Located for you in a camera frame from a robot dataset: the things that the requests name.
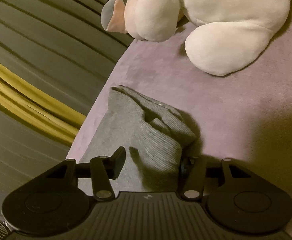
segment pink fleece blanket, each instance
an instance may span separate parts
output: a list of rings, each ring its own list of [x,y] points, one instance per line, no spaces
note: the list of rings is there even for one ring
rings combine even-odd
[[[118,84],[182,111],[200,140],[193,151],[232,157],[292,196],[292,12],[267,50],[226,77],[195,68],[184,42],[187,24],[163,43],[134,41],[118,61],[67,158],[80,160]],[[292,220],[287,227],[292,236]]]

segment stuffed animal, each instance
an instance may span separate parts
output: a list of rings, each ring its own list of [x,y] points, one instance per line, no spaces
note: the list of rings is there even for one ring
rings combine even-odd
[[[224,76],[252,63],[283,26],[291,0],[122,0],[108,1],[101,22],[109,32],[162,42],[185,16],[197,28],[185,41],[190,61]]]

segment gray sock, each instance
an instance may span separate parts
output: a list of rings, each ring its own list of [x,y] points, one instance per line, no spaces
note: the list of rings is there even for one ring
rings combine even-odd
[[[173,107],[118,86],[110,90],[108,111],[90,142],[81,163],[99,155],[111,156],[126,148],[126,162],[118,179],[119,191],[174,191],[182,149],[196,139]],[[79,188],[92,194],[90,179]]]

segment small logo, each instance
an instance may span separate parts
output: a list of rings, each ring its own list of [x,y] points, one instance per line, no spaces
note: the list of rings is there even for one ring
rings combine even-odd
[[[153,196],[150,195],[150,194],[148,194],[147,196],[144,196],[145,199],[150,199],[150,198],[152,198],[152,197],[153,197]]]

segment metal rivet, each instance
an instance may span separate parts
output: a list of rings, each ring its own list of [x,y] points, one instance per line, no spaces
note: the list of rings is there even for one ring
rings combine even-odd
[[[197,198],[200,196],[200,193],[197,190],[187,190],[184,195],[186,198]]]
[[[109,190],[100,190],[96,193],[98,198],[109,198],[111,195],[112,193]]]

